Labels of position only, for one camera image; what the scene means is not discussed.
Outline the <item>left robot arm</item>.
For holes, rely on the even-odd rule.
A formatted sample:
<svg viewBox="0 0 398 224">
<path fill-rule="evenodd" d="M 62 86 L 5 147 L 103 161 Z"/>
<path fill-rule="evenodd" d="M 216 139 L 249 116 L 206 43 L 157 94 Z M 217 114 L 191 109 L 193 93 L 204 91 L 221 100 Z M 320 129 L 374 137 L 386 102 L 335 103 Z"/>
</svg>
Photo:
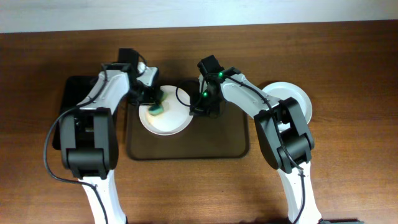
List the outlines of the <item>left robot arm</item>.
<svg viewBox="0 0 398 224">
<path fill-rule="evenodd" d="M 119 146 L 113 115 L 134 88 L 154 90 L 158 76 L 157 67 L 142 62 L 107 64 L 76 109 L 60 118 L 62 162 L 83 187 L 95 223 L 127 223 L 114 180 Z"/>
</svg>

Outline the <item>green yellow sponge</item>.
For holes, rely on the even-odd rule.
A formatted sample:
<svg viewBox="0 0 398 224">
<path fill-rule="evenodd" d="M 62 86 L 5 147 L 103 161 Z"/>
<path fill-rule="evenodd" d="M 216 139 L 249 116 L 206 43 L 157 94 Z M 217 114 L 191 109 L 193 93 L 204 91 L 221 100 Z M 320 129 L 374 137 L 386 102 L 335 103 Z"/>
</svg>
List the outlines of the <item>green yellow sponge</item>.
<svg viewBox="0 0 398 224">
<path fill-rule="evenodd" d="M 148 108 L 148 113 L 152 116 L 157 116 L 160 115 L 161 113 L 164 112 L 164 107 L 162 106 L 162 102 L 166 99 L 167 94 L 160 90 L 158 96 L 157 96 L 157 100 L 155 101 L 154 105 L 151 105 Z"/>
</svg>

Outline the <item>brown serving tray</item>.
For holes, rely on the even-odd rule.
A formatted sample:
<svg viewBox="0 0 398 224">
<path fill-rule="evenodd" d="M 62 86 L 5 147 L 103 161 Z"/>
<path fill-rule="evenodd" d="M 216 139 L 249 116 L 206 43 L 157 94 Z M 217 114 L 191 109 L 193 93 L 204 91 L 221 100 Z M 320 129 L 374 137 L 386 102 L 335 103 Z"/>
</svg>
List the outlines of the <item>brown serving tray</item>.
<svg viewBox="0 0 398 224">
<path fill-rule="evenodd" d="M 248 117 L 236 105 L 222 102 L 218 117 L 195 116 L 181 132 L 161 136 L 147 130 L 139 108 L 126 108 L 126 152 L 137 161 L 166 159 L 222 159 L 246 155 Z"/>
</svg>

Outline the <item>white plate top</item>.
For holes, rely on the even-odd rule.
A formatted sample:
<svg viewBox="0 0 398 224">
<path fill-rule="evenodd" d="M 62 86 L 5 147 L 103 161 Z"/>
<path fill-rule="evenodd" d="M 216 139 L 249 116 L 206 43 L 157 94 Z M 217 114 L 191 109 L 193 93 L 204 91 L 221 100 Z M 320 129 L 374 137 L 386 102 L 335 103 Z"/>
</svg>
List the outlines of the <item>white plate top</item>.
<svg viewBox="0 0 398 224">
<path fill-rule="evenodd" d="M 184 130 L 192 121 L 190 108 L 178 101 L 175 91 L 176 86 L 164 85 L 160 89 L 165 93 L 166 98 L 162 102 L 163 112 L 157 115 L 149 113 L 149 106 L 139 107 L 139 119 L 143 126 L 151 133 L 170 136 Z"/>
</svg>

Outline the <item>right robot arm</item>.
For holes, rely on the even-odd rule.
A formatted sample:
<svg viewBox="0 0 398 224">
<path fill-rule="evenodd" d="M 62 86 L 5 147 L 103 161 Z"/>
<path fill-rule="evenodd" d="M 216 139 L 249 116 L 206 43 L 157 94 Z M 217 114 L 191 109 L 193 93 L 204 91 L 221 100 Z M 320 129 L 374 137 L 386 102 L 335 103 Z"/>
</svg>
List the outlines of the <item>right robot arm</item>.
<svg viewBox="0 0 398 224">
<path fill-rule="evenodd" d="M 310 178 L 315 143 L 298 101 L 268 95 L 234 67 L 213 73 L 202 71 L 198 80 L 200 95 L 192 109 L 223 99 L 254 120 L 261 153 L 281 179 L 289 221 L 322 223 Z"/>
</svg>

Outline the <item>white plate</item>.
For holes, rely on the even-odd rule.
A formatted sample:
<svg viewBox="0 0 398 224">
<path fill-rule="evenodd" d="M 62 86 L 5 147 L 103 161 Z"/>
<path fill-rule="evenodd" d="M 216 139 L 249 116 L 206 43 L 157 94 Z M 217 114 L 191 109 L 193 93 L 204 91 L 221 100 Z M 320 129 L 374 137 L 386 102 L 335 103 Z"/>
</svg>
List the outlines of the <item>white plate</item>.
<svg viewBox="0 0 398 224">
<path fill-rule="evenodd" d="M 184 130 L 192 121 L 190 108 L 178 101 L 175 91 L 176 86 L 164 85 L 160 89 L 165 93 L 166 98 L 162 102 L 163 112 L 157 115 L 149 113 L 149 106 L 139 107 L 139 119 L 143 126 L 151 133 L 170 136 Z"/>
<path fill-rule="evenodd" d="M 306 122 L 310 122 L 313 113 L 312 102 L 309 96 L 299 86 L 289 82 L 274 82 L 265 86 L 262 90 L 282 100 L 286 100 L 289 97 L 294 98 L 298 101 Z"/>
</svg>

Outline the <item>small black tray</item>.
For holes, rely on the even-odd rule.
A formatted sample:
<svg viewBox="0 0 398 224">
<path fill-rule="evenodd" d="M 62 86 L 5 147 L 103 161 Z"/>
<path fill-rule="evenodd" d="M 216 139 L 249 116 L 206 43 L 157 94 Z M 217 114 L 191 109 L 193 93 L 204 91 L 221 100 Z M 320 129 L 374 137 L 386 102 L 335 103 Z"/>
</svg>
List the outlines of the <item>small black tray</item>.
<svg viewBox="0 0 398 224">
<path fill-rule="evenodd" d="M 60 113 L 63 113 L 67 109 L 70 109 L 81 101 L 89 94 L 97 82 L 98 77 L 91 76 L 72 76 L 66 80 L 65 88 L 62 97 L 62 103 L 60 106 Z M 111 115 L 111 135 L 110 143 L 113 151 L 118 149 L 118 140 L 116 137 L 115 121 L 116 115 Z M 89 147 L 94 146 L 94 132 L 89 131 L 88 128 L 93 127 L 93 118 L 85 115 L 85 111 L 82 113 L 76 113 L 75 122 L 75 134 L 76 134 L 76 146 Z"/>
</svg>

